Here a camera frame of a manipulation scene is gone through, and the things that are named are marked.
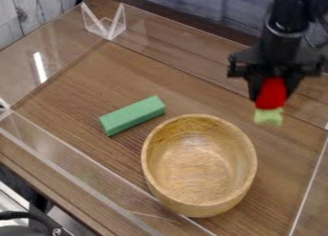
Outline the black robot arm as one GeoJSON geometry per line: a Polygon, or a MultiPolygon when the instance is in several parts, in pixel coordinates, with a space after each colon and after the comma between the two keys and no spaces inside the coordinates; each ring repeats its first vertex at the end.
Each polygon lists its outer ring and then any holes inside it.
{"type": "Polygon", "coordinates": [[[248,97],[259,98],[264,81],[282,77],[287,96],[306,77],[319,77],[328,58],[302,46],[311,24],[328,13],[328,0],[274,0],[258,43],[230,55],[227,76],[244,78],[248,97]]]}

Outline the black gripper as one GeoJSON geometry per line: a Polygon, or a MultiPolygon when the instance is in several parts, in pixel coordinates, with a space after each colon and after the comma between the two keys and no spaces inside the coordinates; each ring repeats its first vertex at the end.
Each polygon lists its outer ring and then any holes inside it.
{"type": "Polygon", "coordinates": [[[319,77],[326,57],[311,48],[302,48],[295,58],[266,58],[259,46],[234,53],[228,57],[227,76],[246,78],[248,97],[255,102],[266,77],[284,76],[287,97],[291,97],[304,77],[319,77]]]}

